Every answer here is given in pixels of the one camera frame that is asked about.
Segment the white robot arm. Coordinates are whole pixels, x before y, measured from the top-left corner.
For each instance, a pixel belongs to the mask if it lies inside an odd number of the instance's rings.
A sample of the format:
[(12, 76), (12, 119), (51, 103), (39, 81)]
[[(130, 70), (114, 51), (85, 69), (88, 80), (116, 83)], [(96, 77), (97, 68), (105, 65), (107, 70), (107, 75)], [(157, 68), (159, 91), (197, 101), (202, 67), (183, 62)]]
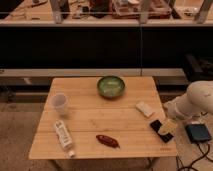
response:
[(201, 112), (213, 114), (213, 81), (195, 81), (186, 92), (163, 104), (166, 119), (158, 133), (172, 133), (180, 122), (191, 120)]

